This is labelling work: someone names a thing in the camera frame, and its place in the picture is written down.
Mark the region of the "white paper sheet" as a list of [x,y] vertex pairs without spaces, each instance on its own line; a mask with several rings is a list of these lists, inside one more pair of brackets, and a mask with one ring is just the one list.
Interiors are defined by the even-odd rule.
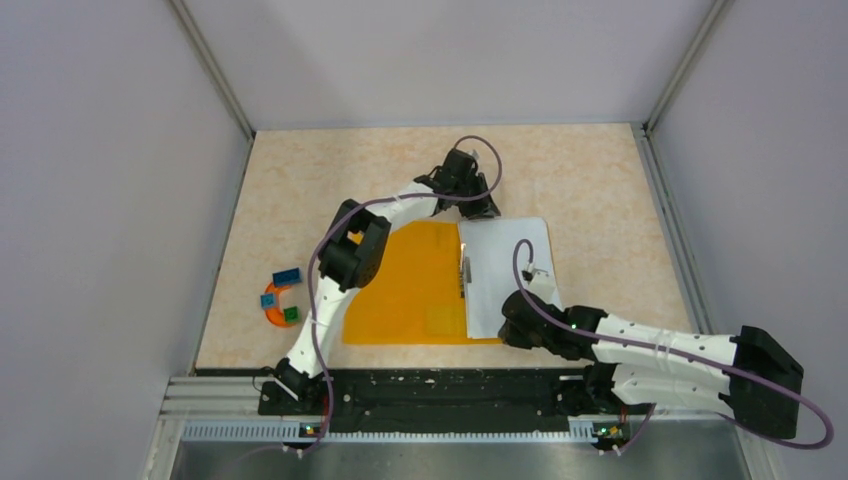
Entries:
[[494,339],[504,323],[501,308],[518,290],[513,276],[512,255],[516,244],[527,239],[533,246],[533,268],[548,273],[554,286],[545,303],[563,306],[558,292],[547,222],[541,217],[462,221],[460,242],[467,244],[471,282],[466,304],[466,331],[470,339]]

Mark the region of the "metal folder clip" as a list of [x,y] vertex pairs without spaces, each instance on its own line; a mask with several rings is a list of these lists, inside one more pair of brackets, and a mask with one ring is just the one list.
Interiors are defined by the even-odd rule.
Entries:
[[465,242],[460,242],[459,280],[460,297],[465,299],[468,285],[471,282],[470,258],[468,257],[467,244]]

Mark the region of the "orange plastic folder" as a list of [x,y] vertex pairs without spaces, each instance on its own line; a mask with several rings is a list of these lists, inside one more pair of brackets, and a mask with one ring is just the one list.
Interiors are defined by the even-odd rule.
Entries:
[[377,345],[493,345],[471,339],[453,223],[416,221],[393,232],[376,277],[345,314],[342,342]]

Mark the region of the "dark blue toy block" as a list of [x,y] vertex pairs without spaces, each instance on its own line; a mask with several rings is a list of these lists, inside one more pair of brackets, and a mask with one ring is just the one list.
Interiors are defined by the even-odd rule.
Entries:
[[275,288],[296,285],[301,282],[302,274],[299,267],[277,271],[272,274],[272,285]]

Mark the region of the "orange curved toy block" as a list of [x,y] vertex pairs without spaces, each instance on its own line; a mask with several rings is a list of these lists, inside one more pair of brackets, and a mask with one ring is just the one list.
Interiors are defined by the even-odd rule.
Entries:
[[267,292],[273,292],[277,295],[277,299],[278,299],[277,307],[275,309],[264,311],[261,308],[262,311],[264,312],[266,320],[270,324],[272,324],[276,327],[281,327],[281,328],[291,328],[291,327],[294,327],[296,324],[298,324],[301,321],[301,312],[300,312],[300,321],[298,323],[286,324],[284,322],[284,319],[283,319],[282,310],[284,308],[291,307],[291,306],[297,306],[295,299],[294,299],[294,296],[293,296],[293,293],[292,293],[292,289],[293,289],[292,285],[287,286],[287,287],[282,287],[282,288],[275,288],[272,285],[272,282],[269,283],[266,286],[265,291],[262,294],[267,293]]

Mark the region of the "light blue toy cube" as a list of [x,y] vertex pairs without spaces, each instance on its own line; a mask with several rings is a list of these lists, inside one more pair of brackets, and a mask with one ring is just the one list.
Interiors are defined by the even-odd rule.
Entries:
[[260,296],[260,307],[264,311],[272,310],[277,307],[277,295],[273,292],[267,292]]

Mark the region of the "green toy cube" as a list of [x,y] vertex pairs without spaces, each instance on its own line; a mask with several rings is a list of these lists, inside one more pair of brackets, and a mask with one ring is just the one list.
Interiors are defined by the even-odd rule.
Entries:
[[286,307],[282,310],[283,319],[286,324],[295,324],[300,321],[300,311],[297,306]]

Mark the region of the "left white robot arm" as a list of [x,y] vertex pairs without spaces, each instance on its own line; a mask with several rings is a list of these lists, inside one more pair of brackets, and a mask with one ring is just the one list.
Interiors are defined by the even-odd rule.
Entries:
[[327,361],[354,298],[376,277],[389,237],[412,222],[453,207],[465,219],[499,216],[492,192],[502,179],[488,182],[474,153],[453,146],[442,164],[420,175],[394,195],[344,201],[308,262],[310,310],[301,332],[274,369],[283,401],[297,413],[319,404],[330,386]]

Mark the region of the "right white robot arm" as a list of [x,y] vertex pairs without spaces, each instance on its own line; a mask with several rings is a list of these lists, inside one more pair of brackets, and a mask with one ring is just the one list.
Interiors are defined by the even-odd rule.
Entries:
[[703,335],[638,324],[602,309],[558,309],[531,289],[504,301],[498,336],[522,349],[542,348],[589,360],[586,397],[600,412],[619,405],[660,404],[726,416],[765,437],[797,434],[804,369],[763,329]]

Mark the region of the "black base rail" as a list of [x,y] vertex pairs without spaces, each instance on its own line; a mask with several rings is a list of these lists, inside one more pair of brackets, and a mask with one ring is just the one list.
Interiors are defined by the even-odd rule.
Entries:
[[333,369],[331,384],[300,403],[272,380],[261,416],[331,417],[334,433],[510,433],[566,431],[585,415],[643,414],[593,391],[576,368]]

